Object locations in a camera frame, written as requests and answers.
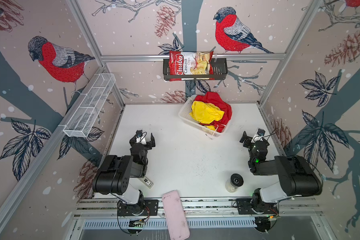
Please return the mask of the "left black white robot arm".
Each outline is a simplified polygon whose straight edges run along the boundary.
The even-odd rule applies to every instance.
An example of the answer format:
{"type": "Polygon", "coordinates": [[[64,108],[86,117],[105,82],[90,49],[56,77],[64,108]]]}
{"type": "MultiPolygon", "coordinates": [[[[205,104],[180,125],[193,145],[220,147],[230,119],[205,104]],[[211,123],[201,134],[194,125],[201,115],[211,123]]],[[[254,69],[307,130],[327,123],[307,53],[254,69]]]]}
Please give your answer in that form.
{"type": "Polygon", "coordinates": [[[158,201],[146,201],[143,192],[129,183],[131,178],[146,179],[148,151],[156,146],[153,134],[148,141],[146,135],[147,132],[137,130],[129,141],[130,154],[121,157],[106,156],[93,179],[94,193],[118,199],[117,210],[120,216],[148,217],[158,204],[158,201]]]}

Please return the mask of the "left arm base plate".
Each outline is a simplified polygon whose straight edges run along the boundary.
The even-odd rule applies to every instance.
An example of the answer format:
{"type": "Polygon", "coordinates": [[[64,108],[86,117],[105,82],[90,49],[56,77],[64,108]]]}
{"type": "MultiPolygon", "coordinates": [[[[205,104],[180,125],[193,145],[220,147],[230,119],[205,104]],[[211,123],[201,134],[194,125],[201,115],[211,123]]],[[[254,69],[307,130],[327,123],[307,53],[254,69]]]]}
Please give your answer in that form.
{"type": "Polygon", "coordinates": [[[143,200],[135,205],[120,203],[118,206],[119,217],[148,217],[157,216],[159,208],[158,200],[143,200]]]}

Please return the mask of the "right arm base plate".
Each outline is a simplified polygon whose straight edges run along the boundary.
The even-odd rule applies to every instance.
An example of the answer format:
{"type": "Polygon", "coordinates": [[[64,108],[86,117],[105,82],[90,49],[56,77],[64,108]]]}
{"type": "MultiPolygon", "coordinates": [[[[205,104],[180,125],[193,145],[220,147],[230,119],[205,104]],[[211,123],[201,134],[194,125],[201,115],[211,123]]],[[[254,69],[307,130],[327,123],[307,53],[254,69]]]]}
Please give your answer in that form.
{"type": "Polygon", "coordinates": [[[249,198],[236,199],[233,207],[238,210],[239,215],[278,215],[279,209],[277,204],[264,203],[259,201],[256,203],[249,198]]]}

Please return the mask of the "yellow shorts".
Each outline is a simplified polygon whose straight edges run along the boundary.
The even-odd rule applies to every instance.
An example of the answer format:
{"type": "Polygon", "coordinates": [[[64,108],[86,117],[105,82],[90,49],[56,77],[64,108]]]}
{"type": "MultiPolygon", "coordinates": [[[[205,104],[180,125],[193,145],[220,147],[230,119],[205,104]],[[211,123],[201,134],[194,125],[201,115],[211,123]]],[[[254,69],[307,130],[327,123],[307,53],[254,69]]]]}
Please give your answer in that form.
{"type": "Polygon", "coordinates": [[[194,101],[192,104],[191,117],[198,121],[201,125],[206,126],[211,130],[219,128],[219,125],[215,127],[214,122],[220,121],[225,112],[221,111],[220,108],[211,104],[200,101],[194,101]]]}

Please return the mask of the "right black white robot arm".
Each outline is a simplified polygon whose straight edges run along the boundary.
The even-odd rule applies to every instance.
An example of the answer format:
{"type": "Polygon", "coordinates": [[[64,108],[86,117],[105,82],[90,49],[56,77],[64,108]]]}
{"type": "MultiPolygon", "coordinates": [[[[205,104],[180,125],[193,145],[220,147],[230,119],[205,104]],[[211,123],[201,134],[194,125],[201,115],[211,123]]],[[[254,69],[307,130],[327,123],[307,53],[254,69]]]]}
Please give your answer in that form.
{"type": "Polygon", "coordinates": [[[251,199],[237,199],[240,215],[279,214],[278,204],[295,197],[311,197],[321,194],[323,183],[319,180],[310,163],[301,156],[275,156],[267,160],[269,141],[265,131],[258,129],[254,137],[246,132],[240,139],[249,152],[249,170],[255,176],[278,176],[279,181],[265,188],[258,188],[251,199]]]}

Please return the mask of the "white plastic basket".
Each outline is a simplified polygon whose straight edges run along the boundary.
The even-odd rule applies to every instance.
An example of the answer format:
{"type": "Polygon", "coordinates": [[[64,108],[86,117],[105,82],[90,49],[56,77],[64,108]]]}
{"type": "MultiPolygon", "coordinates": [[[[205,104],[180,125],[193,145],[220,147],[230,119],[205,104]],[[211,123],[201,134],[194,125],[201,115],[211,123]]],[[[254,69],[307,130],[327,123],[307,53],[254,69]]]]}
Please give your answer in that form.
{"type": "Polygon", "coordinates": [[[228,130],[230,128],[231,121],[229,121],[225,125],[225,127],[221,133],[218,132],[218,128],[216,128],[215,130],[211,130],[211,129],[207,128],[206,126],[201,125],[198,121],[194,120],[190,115],[190,113],[192,112],[192,104],[193,104],[196,96],[197,95],[192,95],[187,98],[186,102],[184,103],[184,105],[182,106],[182,108],[180,109],[180,111],[178,113],[178,117],[186,125],[189,125],[197,130],[202,131],[204,134],[207,135],[208,138],[210,138],[211,140],[214,140],[214,139],[218,138],[219,136],[223,135],[226,132],[226,130],[228,130]]]}

